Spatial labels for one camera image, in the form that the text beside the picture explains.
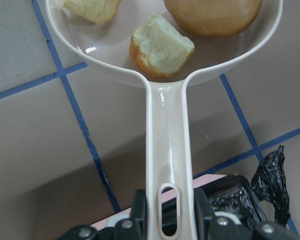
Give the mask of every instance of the screw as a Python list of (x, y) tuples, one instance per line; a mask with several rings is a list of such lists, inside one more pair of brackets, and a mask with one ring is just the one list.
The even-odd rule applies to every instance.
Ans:
[(79, 238), (86, 238), (86, 237), (89, 237), (91, 234), (91, 229), (88, 228), (88, 227), (83, 227), (80, 229), (79, 231)]
[(124, 229), (129, 229), (129, 228), (132, 227), (132, 225), (133, 225), (132, 221), (130, 221), (130, 220), (122, 220), (121, 226)]
[(226, 217), (220, 216), (220, 217), (218, 217), (216, 222), (221, 226), (227, 226), (229, 223), (229, 220)]
[(275, 231), (274, 227), (267, 223), (262, 226), (262, 230), (267, 234), (272, 234)]

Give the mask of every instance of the bread roll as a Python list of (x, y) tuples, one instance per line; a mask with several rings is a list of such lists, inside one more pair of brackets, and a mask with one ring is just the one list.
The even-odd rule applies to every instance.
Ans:
[(163, 16), (153, 13), (133, 33), (129, 54), (149, 77), (162, 79), (176, 74), (194, 50), (189, 38), (182, 36)]
[(116, 16), (120, 1), (65, 0), (63, 6), (86, 20), (96, 24), (104, 24)]
[(200, 37), (230, 37), (246, 30), (262, 0), (164, 0), (178, 26)]

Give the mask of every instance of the white frying pan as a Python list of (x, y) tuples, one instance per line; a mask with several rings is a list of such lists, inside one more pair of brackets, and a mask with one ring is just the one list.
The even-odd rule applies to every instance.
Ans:
[[(103, 25), (75, 16), (62, 7), (63, 0), (45, 3), (56, 34), (99, 75), (146, 89), (147, 240), (196, 240), (187, 86), (218, 77), (260, 49), (279, 24), (283, 0), (263, 0), (252, 26), (227, 38), (186, 34), (175, 24), (163, 0), (122, 0), (116, 17)], [(133, 32), (153, 12), (162, 14), (195, 45), (193, 57), (170, 82), (147, 79), (129, 57)], [(161, 193), (166, 188), (176, 192), (177, 229), (173, 236), (162, 231)]]

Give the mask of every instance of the bread crust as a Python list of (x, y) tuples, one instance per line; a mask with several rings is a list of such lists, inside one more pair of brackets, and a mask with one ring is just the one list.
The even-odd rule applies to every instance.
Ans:
[[(212, 1), (210, 0), (164, 0), (164, 4), (177, 25), (185, 32), (199, 37), (224, 38), (243, 32), (255, 21), (263, 0), (246, 0), (247, 4), (249, 1), (251, 2), (249, 3), (251, 4), (250, 13), (244, 16), (238, 10), (233, 13), (234, 15), (243, 14), (238, 17), (218, 12), (217, 6), (211, 6)], [(209, 16), (201, 11), (205, 5), (210, 5), (211, 15)]]
[(129, 47), (129, 55), (134, 63), (149, 77), (153, 79), (166, 79), (172, 77), (176, 73), (178, 73), (189, 60), (189, 58), (194, 54), (195, 49), (188, 54), (186, 60), (182, 63), (180, 68), (175, 72), (162, 72), (157, 67), (153, 66), (150, 63), (148, 56), (141, 52), (140, 46), (135, 43), (134, 36), (131, 37), (130, 47)]

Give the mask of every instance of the tile floor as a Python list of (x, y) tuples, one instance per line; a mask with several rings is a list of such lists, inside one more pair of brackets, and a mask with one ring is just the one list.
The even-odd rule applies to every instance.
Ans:
[[(193, 175), (250, 180), (284, 145), (300, 234), (300, 0), (284, 0), (266, 46), (187, 93)], [(145, 114), (142, 88), (98, 77), (59, 41), (43, 0), (0, 1), (0, 239), (55, 239), (129, 207), (145, 186)]]

